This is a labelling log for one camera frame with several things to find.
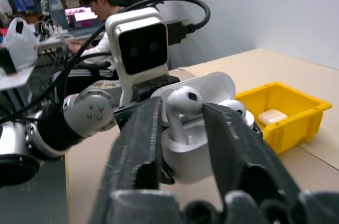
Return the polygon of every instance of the monitor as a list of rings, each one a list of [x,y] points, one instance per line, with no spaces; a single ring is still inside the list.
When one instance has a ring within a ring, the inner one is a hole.
[[[98,26],[102,22],[89,7],[67,8],[65,16],[68,28],[71,30]]]

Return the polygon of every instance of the white wall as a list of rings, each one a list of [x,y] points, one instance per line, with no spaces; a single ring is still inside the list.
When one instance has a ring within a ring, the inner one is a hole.
[[[173,66],[187,66],[256,47],[339,69],[339,0],[204,0],[210,23],[171,48]],[[170,15],[198,20],[193,6]]]

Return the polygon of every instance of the white earbud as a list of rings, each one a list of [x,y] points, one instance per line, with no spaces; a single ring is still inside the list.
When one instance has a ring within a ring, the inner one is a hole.
[[[189,86],[182,86],[168,96],[166,114],[173,139],[176,142],[185,145],[189,143],[179,114],[197,117],[202,113],[202,104],[200,93]]]
[[[239,116],[243,120],[246,120],[246,107],[240,101],[237,101],[237,100],[226,100],[226,101],[220,102],[219,105],[227,106],[230,109],[233,109],[234,111],[238,112]]]

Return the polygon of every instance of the black base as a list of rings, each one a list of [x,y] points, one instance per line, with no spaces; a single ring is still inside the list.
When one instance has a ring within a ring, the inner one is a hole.
[[[20,155],[0,155],[0,187],[25,183],[38,172],[37,160]]]

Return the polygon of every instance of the white plastic bag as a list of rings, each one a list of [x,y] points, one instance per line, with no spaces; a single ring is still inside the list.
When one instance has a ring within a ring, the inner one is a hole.
[[[23,22],[22,33],[16,32],[17,22]],[[3,46],[9,50],[16,70],[32,66],[38,58],[37,38],[20,17],[14,18],[8,27]]]

